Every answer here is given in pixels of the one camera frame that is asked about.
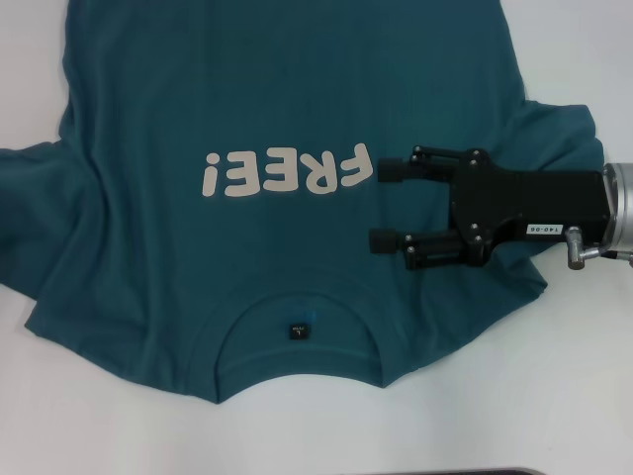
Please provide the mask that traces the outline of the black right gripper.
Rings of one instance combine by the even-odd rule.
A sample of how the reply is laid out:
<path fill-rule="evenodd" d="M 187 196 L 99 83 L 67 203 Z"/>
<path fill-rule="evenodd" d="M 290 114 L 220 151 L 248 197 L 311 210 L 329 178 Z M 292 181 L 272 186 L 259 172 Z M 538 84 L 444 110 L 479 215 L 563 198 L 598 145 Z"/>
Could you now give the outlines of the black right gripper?
<path fill-rule="evenodd" d="M 611 206 L 600 171 L 502 168 L 480 150 L 416 145 L 408 158 L 380 158 L 378 181 L 450 182 L 447 231 L 430 233 L 372 229 L 370 252 L 401 252 L 407 270 L 464 264 L 481 267 L 506 242 L 563 242 L 568 265 L 608 252 Z"/>

